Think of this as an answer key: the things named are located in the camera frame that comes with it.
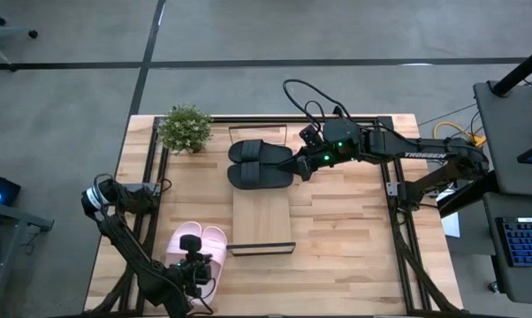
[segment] green plant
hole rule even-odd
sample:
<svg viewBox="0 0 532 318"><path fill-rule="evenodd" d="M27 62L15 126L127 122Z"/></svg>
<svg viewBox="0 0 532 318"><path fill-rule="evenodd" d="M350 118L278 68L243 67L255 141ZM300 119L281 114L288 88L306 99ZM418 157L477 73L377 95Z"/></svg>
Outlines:
<svg viewBox="0 0 532 318"><path fill-rule="evenodd" d="M158 135L169 149L198 153L211 138L210 115L198 110L195 105L181 103L171 108L160 122Z"/></svg>

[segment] pink slipper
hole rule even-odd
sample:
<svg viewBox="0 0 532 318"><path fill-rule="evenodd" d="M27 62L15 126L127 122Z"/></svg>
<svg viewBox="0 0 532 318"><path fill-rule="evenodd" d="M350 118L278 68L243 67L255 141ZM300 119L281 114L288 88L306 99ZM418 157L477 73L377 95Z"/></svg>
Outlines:
<svg viewBox="0 0 532 318"><path fill-rule="evenodd" d="M201 235L201 254L212 254L211 257L211 277L215 279L210 280L205 285L198 285L201 287L201 296L207 304L210 304L217 292L219 286L219 278L223 271L224 259L227 257L227 237L221 229L215 226L206 227ZM202 306L198 299L194 299L192 304Z"/></svg>
<svg viewBox="0 0 532 318"><path fill-rule="evenodd" d="M187 251L179 248L179 239L186 234L195 235L199 238L201 236L201 225L197 222L186 222L181 224L176 231L174 231L170 243L168 244L168 248L166 249L166 267L171 264L177 264L186 258Z"/></svg>

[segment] wooden block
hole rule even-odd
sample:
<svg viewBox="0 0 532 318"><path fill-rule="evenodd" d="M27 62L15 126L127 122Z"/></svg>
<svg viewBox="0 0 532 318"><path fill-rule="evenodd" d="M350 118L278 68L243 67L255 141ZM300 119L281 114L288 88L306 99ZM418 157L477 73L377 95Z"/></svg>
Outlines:
<svg viewBox="0 0 532 318"><path fill-rule="evenodd" d="M232 245L292 242L287 189L232 191ZM293 246L233 248L233 254L290 252Z"/></svg>

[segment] gray floor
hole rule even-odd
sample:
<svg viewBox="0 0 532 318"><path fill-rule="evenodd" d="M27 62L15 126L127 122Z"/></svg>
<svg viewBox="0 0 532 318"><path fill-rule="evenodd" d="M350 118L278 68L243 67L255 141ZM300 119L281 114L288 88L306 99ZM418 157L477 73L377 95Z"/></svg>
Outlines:
<svg viewBox="0 0 532 318"><path fill-rule="evenodd" d="M40 36L0 41L15 63L140 62L157 0L3 0L0 15ZM532 0L168 0L153 61L303 58L525 57ZM215 114L296 113L281 83L310 81L357 113L414 113L420 123L472 104L472 85L512 64L153 69L139 112L194 102ZM131 70L0 71L0 175L23 186L18 204L56 219L31 256L21 251L5 317L77 314L99 234L80 192L115 170L139 76ZM294 87L300 100L316 98ZM467 126L476 108L431 121ZM439 132L445 137L453 132ZM465 308L532 317L532 306L486 291L485 256L454 255Z"/></svg>

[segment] blue keyboard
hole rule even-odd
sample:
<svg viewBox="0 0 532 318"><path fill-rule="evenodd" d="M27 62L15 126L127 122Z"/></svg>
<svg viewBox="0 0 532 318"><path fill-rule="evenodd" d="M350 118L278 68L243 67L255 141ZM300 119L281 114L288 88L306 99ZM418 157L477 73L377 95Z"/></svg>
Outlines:
<svg viewBox="0 0 532 318"><path fill-rule="evenodd" d="M502 218L498 224L510 265L532 267L532 218Z"/></svg>

